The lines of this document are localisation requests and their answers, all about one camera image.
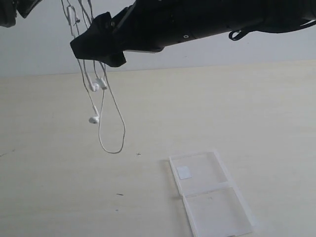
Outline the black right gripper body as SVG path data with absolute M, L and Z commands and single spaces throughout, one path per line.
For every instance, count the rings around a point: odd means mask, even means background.
M 137 0 L 116 19 L 113 36 L 121 51 L 149 52 L 222 33 L 237 41 L 315 23 L 313 0 Z

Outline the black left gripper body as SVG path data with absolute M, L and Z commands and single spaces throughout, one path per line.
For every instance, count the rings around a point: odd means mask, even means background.
M 16 24 L 18 0 L 0 0 L 0 26 L 12 27 Z

